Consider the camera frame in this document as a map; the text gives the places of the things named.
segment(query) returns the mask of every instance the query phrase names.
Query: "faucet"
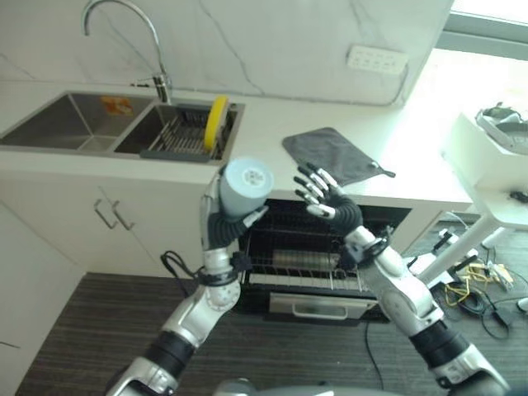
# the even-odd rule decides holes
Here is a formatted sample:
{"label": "faucet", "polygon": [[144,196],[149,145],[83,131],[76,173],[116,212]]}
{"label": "faucet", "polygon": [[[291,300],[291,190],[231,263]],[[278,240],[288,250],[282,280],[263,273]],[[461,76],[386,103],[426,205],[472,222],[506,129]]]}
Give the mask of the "faucet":
{"label": "faucet", "polygon": [[145,22],[150,29],[150,32],[152,33],[152,38],[154,41],[154,46],[156,47],[156,52],[158,53],[158,63],[159,63],[159,73],[155,73],[152,78],[154,81],[154,86],[156,87],[156,92],[158,93],[159,99],[163,103],[171,104],[171,90],[172,90],[172,83],[171,78],[167,74],[167,70],[165,69],[165,64],[163,62],[163,55],[162,55],[162,49],[159,46],[159,38],[158,33],[156,32],[156,28],[154,27],[154,24],[152,21],[150,21],[150,18],[147,16],[147,14],[144,13],[144,11],[136,6],[133,2],[130,0],[91,0],[87,3],[84,10],[82,10],[82,30],[84,35],[90,35],[90,30],[88,29],[88,20],[90,19],[90,14],[92,13],[93,9],[97,7],[99,4],[103,2],[116,2],[122,6],[128,7],[132,11],[134,11],[138,16]]}

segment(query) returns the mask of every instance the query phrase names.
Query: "electrical outlet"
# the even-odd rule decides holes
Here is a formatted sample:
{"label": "electrical outlet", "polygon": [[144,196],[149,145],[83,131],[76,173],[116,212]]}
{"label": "electrical outlet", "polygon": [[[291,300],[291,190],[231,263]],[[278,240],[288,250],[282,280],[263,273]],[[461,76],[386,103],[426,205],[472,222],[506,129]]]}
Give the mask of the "electrical outlet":
{"label": "electrical outlet", "polygon": [[408,61],[408,55],[402,52],[354,45],[348,54],[346,64],[349,68],[398,75]]}

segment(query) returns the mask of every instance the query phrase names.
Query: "white cabinet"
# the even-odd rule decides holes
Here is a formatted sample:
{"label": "white cabinet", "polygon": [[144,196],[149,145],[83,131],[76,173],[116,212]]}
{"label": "white cabinet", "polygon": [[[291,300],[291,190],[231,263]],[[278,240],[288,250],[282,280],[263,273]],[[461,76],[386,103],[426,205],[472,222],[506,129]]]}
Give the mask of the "white cabinet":
{"label": "white cabinet", "polygon": [[1,180],[0,198],[86,271],[170,276],[159,260],[167,250],[180,253],[192,270],[202,265],[204,189],[124,179]]}
{"label": "white cabinet", "polygon": [[152,256],[160,275],[168,274],[159,260],[167,250],[178,252],[193,271],[202,266],[200,198],[204,185],[143,181],[103,185],[102,189],[124,222],[134,224],[130,232]]}
{"label": "white cabinet", "polygon": [[15,394],[83,271],[0,202],[0,394]]}
{"label": "white cabinet", "polygon": [[152,258],[119,223],[98,185],[2,180],[0,198],[86,271],[155,275]]}

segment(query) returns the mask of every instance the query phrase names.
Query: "dark carpet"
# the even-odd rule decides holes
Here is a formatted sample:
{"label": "dark carpet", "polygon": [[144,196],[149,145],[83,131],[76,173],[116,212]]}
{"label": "dark carpet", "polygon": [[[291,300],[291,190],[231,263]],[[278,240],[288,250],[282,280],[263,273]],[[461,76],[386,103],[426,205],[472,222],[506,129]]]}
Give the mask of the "dark carpet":
{"label": "dark carpet", "polygon": [[[437,225],[410,254],[429,251],[435,233],[444,226]],[[528,233],[516,232],[497,246],[497,262],[523,276],[528,276],[527,261]],[[494,299],[528,295],[528,287],[517,277],[515,288],[508,293],[495,285],[488,291]],[[86,275],[17,394],[101,395],[107,380],[144,350],[181,299],[173,279]],[[510,384],[526,386],[528,317],[518,313],[514,303],[503,306],[516,316],[506,341],[491,338],[480,320],[457,308],[446,311],[448,321],[476,344]],[[502,335],[491,319],[488,323]],[[249,378],[259,389],[320,381],[379,388],[366,353],[364,329],[364,323],[357,327],[279,323],[229,313],[193,357],[178,394],[211,395],[221,381],[239,377]],[[394,326],[371,324],[369,339],[387,390],[446,394]]]}

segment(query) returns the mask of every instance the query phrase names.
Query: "countertop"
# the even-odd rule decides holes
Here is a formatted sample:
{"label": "countertop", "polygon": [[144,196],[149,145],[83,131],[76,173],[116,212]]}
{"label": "countertop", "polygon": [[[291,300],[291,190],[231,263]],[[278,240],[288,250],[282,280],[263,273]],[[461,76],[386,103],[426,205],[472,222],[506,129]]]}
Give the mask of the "countertop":
{"label": "countertop", "polygon": [[[0,135],[33,111],[66,91],[155,96],[150,88],[56,82],[0,82]],[[181,99],[212,100],[202,92],[175,91]],[[442,133],[448,120],[431,120],[427,103],[412,97],[403,108],[349,106],[257,97],[230,97],[245,110],[231,158],[252,156],[275,174],[273,198],[295,199],[295,162],[282,148],[285,136],[333,127],[394,179],[379,175],[346,187],[358,203],[369,205],[435,204],[446,210],[465,210],[471,203],[449,164],[441,156]],[[87,155],[0,151],[0,176],[134,178],[167,182],[206,183],[216,166]]]}

